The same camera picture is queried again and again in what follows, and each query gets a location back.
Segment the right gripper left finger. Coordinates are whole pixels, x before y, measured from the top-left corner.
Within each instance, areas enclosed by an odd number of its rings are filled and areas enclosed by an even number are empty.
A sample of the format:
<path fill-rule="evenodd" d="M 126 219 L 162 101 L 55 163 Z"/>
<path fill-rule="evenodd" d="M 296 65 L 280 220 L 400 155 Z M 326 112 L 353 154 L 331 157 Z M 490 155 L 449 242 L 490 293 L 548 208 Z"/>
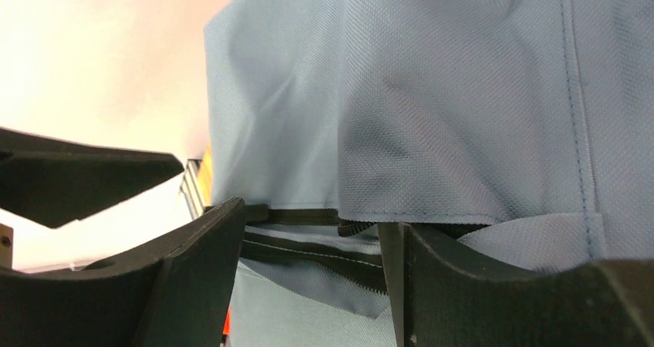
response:
<path fill-rule="evenodd" d="M 1 272 L 3 346 L 218 346 L 244 236 L 231 198 L 78 271 Z"/>

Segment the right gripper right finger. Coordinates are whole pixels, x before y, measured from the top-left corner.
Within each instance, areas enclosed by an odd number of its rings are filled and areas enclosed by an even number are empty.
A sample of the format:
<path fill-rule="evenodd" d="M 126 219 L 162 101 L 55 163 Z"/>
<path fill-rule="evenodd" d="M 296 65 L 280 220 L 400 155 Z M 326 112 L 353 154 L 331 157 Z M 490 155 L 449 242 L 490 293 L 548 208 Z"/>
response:
<path fill-rule="evenodd" d="M 651 346 L 653 263 L 593 261 L 540 275 L 433 225 L 379 226 L 399 346 Z"/>

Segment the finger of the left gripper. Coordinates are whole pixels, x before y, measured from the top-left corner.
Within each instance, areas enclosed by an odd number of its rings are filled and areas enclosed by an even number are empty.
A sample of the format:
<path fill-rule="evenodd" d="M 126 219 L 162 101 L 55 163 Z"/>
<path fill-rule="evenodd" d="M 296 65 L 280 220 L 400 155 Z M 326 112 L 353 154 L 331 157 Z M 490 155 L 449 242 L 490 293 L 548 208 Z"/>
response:
<path fill-rule="evenodd" d="M 1 131 L 1 207 L 48 228 L 103 211 L 183 170 L 168 153 Z"/>

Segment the blue grey backpack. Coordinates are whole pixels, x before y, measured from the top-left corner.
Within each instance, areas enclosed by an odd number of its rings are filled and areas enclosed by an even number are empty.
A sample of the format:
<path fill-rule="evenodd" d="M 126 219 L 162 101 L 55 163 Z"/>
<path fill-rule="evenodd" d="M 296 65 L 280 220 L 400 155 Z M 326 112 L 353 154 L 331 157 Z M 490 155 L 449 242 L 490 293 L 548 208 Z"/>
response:
<path fill-rule="evenodd" d="M 204 34 L 229 345 L 399 346 L 383 223 L 653 263 L 653 0 L 232 0 Z"/>

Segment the orange cloth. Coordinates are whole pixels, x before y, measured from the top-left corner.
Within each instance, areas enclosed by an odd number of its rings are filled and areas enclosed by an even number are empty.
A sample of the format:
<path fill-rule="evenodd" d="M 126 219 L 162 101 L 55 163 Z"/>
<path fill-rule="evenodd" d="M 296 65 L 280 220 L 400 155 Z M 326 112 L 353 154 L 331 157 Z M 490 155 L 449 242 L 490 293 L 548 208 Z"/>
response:
<path fill-rule="evenodd" d="M 223 339 L 226 340 L 227 337 L 231 334 L 231 309 L 229 308 L 227 310 L 227 314 L 224 320 L 224 327 L 223 327 Z"/>

